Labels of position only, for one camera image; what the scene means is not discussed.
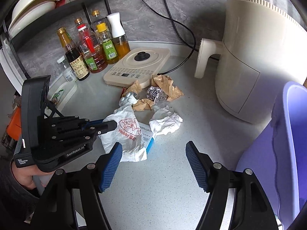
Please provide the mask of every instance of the blue gripper pad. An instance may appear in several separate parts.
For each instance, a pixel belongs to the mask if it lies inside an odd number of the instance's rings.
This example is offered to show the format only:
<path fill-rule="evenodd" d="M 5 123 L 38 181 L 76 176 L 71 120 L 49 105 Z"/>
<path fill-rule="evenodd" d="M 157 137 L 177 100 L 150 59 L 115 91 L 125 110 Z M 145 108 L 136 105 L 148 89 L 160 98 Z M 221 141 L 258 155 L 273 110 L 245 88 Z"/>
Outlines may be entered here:
<path fill-rule="evenodd" d="M 102 192 L 104 192 L 111 185 L 119 162 L 122 159 L 122 145 L 120 143 L 116 143 L 109 154 L 111 156 L 109 157 L 108 163 L 101 172 L 101 183 L 99 188 Z"/>
<path fill-rule="evenodd" d="M 199 153 L 194 143 L 189 141 L 185 146 L 185 154 L 188 158 L 199 187 L 206 191 L 208 188 L 208 174 L 200 162 L 196 151 Z"/>

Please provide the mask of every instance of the bottle label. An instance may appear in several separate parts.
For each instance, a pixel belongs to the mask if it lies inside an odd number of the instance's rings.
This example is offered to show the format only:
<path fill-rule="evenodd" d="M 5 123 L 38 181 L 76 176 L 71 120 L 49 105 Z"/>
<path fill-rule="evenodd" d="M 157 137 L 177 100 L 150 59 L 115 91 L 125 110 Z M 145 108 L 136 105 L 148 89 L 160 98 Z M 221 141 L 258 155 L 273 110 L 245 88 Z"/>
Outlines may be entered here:
<path fill-rule="evenodd" d="M 117 56 L 117 52 L 111 40 L 102 42 L 102 46 L 107 60 L 111 60 Z"/>
<path fill-rule="evenodd" d="M 72 70 L 72 68 L 69 68 L 65 73 L 64 76 L 66 78 L 67 81 L 76 81 L 76 76 L 74 71 Z"/>
<path fill-rule="evenodd" d="M 82 55 L 80 55 L 79 58 L 77 58 L 73 62 L 70 62 L 70 65 L 75 71 L 78 79 L 82 79 L 88 74 L 88 69 L 83 61 Z"/>
<path fill-rule="evenodd" d="M 72 38 L 70 37 L 69 33 L 68 32 L 66 33 L 67 33 L 68 38 L 72 41 Z"/>
<path fill-rule="evenodd" d="M 95 64 L 94 58 L 89 58 L 89 59 L 85 59 L 87 65 L 89 66 L 89 68 L 93 71 L 93 70 L 97 70 L 97 66 Z"/>

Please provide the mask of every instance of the cartoon logo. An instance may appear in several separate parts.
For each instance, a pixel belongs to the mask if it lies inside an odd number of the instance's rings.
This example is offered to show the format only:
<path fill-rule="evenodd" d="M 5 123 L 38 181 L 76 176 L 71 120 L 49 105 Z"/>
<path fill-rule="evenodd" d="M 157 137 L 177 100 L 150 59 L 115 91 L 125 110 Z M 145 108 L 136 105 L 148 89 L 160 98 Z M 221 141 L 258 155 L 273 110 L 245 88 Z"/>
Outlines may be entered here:
<path fill-rule="evenodd" d="M 137 127 L 136 118 L 127 118 L 120 120 L 119 125 L 128 133 L 138 136 L 141 133 L 141 129 Z"/>

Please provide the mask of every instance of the aluminum foil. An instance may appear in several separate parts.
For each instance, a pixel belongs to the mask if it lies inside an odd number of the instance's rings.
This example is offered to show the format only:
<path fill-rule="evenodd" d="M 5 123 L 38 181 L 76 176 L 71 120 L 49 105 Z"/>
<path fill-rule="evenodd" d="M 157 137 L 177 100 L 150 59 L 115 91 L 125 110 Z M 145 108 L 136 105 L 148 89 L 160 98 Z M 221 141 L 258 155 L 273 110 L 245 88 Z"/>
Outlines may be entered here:
<path fill-rule="evenodd" d="M 167 95 L 162 91 L 160 87 L 151 86 L 148 88 L 147 93 L 148 95 L 146 97 L 153 101 L 155 104 L 163 102 L 167 99 Z"/>

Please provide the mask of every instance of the glass bottle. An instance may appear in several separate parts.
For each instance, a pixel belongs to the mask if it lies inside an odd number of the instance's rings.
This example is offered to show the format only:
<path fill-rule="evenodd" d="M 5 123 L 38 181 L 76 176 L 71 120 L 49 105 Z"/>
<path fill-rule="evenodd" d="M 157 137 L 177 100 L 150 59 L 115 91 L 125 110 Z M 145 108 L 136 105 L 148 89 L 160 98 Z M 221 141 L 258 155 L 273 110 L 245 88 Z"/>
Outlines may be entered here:
<path fill-rule="evenodd" d="M 79 48 L 79 31 L 78 31 L 78 26 L 79 25 L 81 25 L 83 23 L 83 21 L 82 21 L 82 18 L 77 18 L 76 20 L 75 20 L 75 24 L 76 24 L 76 27 L 75 27 L 75 30 L 74 30 L 74 40 L 75 40 L 75 42 L 76 42 L 76 45 L 77 45 L 77 47 Z"/>
<path fill-rule="evenodd" d="M 98 34 L 99 43 L 102 45 L 104 54 L 106 55 L 106 61 L 108 64 L 115 64 L 119 61 L 118 54 L 112 42 L 112 36 L 110 32 L 108 32 L 107 25 L 105 22 L 98 24 L 96 26 Z"/>
<path fill-rule="evenodd" d="M 77 24 L 79 48 L 92 73 L 99 73 L 107 67 L 105 56 L 95 33 L 87 23 Z"/>
<path fill-rule="evenodd" d="M 75 71 L 77 78 L 80 81 L 85 80 L 90 75 L 90 73 L 83 61 L 82 54 L 76 48 L 73 40 L 70 38 L 64 27 L 61 27 L 57 31 L 57 35 L 59 36 L 61 45 L 65 50 L 65 56 L 72 69 Z"/>
<path fill-rule="evenodd" d="M 113 43 L 119 59 L 122 59 L 127 53 L 130 52 L 130 46 L 128 43 L 127 35 L 125 34 L 122 25 L 120 24 L 119 13 L 110 14 L 107 16 L 111 27 L 113 35 Z"/>
<path fill-rule="evenodd" d="M 63 76 L 67 81 L 77 81 L 78 78 L 76 77 L 74 70 L 71 68 L 64 55 L 56 62 L 59 64 L 59 68 L 63 71 Z"/>
<path fill-rule="evenodd" d="M 97 25 L 102 24 L 102 23 L 106 24 L 106 28 L 107 28 L 108 32 L 111 33 L 111 30 L 110 30 L 111 27 L 109 25 L 107 18 L 101 16 L 99 10 L 94 10 L 92 12 L 92 17 L 93 17 L 93 19 L 92 19 L 93 22 L 91 23 L 91 28 L 95 32 L 95 34 L 99 33 L 98 30 L 97 30 Z"/>

